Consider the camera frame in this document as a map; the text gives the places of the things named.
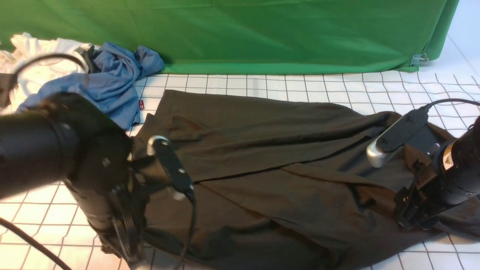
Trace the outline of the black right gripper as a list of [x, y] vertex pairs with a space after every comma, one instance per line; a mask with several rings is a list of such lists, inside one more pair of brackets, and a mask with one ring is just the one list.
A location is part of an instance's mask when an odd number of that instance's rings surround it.
[[445, 188], [444, 161], [417, 160], [412, 165], [414, 179], [409, 188], [402, 188], [395, 196], [394, 217], [406, 230], [420, 227], [432, 229], [441, 213], [450, 209]]

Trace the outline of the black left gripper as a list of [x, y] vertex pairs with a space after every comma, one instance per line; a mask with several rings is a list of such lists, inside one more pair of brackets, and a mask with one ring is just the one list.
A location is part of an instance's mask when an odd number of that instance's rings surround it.
[[65, 181], [104, 253], [145, 269], [145, 210], [149, 197], [130, 165], [77, 165]]

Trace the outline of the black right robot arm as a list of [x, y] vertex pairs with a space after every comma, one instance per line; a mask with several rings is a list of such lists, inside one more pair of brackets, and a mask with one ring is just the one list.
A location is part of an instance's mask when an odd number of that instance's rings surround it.
[[441, 145], [429, 162], [415, 162], [413, 183], [395, 196], [394, 216], [400, 226], [432, 229], [439, 215], [479, 194], [479, 121]]

